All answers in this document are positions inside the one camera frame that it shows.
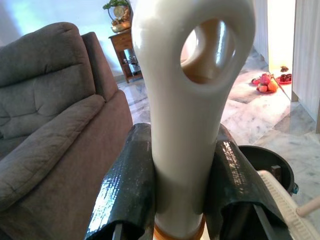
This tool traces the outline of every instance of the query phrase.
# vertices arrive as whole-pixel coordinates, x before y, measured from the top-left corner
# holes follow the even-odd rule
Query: table drawer
[[[114,49],[116,51],[122,51],[125,49],[132,49],[132,39],[131,39],[131,33],[125,33],[121,34],[119,36],[114,36],[112,38],[112,44],[114,46]]]

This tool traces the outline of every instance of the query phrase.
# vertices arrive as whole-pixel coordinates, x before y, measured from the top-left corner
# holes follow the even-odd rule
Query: sofa backrest
[[[0,48],[0,135],[26,136],[95,93],[78,28],[60,22]]]

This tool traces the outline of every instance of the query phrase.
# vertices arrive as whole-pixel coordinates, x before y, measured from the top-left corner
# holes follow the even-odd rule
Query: marble floor
[[[320,196],[320,135],[316,123],[298,102],[290,102],[279,88],[262,94],[251,79],[268,71],[268,65],[252,50],[234,82],[221,123],[238,145],[255,145],[272,150],[291,165],[299,192],[298,205]],[[136,123],[150,123],[150,107],[143,79],[120,82]],[[320,232],[320,209],[307,217]]]

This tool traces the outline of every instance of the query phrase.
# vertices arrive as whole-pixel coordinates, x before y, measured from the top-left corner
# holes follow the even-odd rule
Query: gray recliner sofa
[[[0,239],[80,240],[132,117],[93,32],[0,48]]]

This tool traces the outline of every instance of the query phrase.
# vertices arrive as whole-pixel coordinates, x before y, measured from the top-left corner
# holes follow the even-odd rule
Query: potted plant
[[[110,8],[113,9],[115,18],[110,14]],[[109,3],[102,7],[108,11],[110,18],[112,19],[112,30],[115,33],[122,32],[131,27],[130,23],[130,5],[127,0],[110,0]]]

